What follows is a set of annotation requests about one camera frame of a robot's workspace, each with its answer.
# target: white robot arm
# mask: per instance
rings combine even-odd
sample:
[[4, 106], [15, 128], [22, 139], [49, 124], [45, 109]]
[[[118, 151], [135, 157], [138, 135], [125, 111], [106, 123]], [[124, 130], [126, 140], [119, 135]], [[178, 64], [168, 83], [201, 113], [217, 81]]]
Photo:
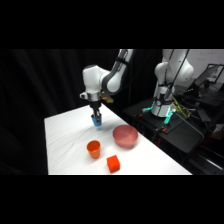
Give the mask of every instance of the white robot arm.
[[173, 86], [175, 85], [175, 83], [186, 82], [187, 80], [192, 78], [194, 74], [194, 68], [188, 62], [186, 54], [187, 49], [175, 49], [173, 51], [172, 49], [163, 50], [163, 56], [167, 62], [160, 63], [155, 69], [155, 74], [158, 79], [157, 87], [154, 94], [156, 103], [152, 108], [152, 113], [155, 116], [167, 117], [167, 112], [172, 106], [172, 94], [168, 94], [168, 96], [166, 96], [170, 88], [169, 84], [172, 85], [171, 91], [174, 94], [175, 88]]
[[128, 65], [131, 63], [135, 49], [121, 49], [112, 71], [104, 70], [97, 65], [85, 67], [83, 70], [83, 79], [86, 86], [86, 92], [80, 97], [90, 102], [93, 108], [92, 115], [95, 126], [101, 126], [101, 90], [108, 95], [116, 95], [122, 88]]

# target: green light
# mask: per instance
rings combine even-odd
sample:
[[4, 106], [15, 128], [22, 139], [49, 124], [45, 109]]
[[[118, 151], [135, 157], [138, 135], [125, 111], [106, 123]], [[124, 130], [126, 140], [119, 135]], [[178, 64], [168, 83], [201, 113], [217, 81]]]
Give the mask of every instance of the green light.
[[170, 118], [167, 117], [166, 120], [165, 120], [165, 122], [164, 122], [164, 124], [168, 124], [169, 121], [170, 121]]
[[154, 104], [155, 104], [155, 101], [153, 102], [152, 107], [143, 109], [142, 111], [145, 112], [145, 111], [150, 111], [150, 110], [152, 110], [152, 108], [154, 107]]
[[167, 114], [166, 114], [167, 118], [166, 118], [164, 124], [168, 124], [170, 122], [170, 119], [171, 119], [172, 115], [173, 115], [173, 111], [170, 110], [170, 109], [171, 109], [171, 107], [169, 107], [169, 110], [167, 111]]

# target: white tablecloth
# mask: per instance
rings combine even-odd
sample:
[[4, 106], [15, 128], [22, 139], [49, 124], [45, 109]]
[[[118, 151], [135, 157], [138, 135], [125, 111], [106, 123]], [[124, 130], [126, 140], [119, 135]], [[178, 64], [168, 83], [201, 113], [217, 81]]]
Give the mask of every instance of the white tablecloth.
[[[141, 134], [132, 149], [116, 145], [113, 130], [126, 123], [104, 105], [100, 111], [103, 124], [99, 128], [93, 125], [89, 106], [45, 119], [50, 175], [111, 175], [106, 159], [114, 155], [121, 169], [112, 175], [190, 175]], [[97, 160], [86, 149], [92, 140], [102, 146]]]

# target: black background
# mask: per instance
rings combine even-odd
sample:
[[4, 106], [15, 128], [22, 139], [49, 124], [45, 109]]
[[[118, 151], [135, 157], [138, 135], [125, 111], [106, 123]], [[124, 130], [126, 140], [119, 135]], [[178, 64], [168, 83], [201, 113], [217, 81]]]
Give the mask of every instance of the black background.
[[[82, 69], [96, 64], [111, 70], [119, 49], [0, 50], [0, 165], [25, 174], [48, 174], [44, 119], [85, 105]], [[124, 86], [107, 105], [120, 117], [128, 106], [151, 98], [162, 49], [138, 49]]]

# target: red cube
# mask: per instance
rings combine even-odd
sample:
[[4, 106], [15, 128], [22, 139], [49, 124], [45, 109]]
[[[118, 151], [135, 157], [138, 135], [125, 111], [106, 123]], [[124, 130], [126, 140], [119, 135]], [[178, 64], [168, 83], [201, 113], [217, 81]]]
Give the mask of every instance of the red cube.
[[111, 173], [120, 170], [120, 162], [117, 156], [113, 156], [107, 159], [107, 165]]

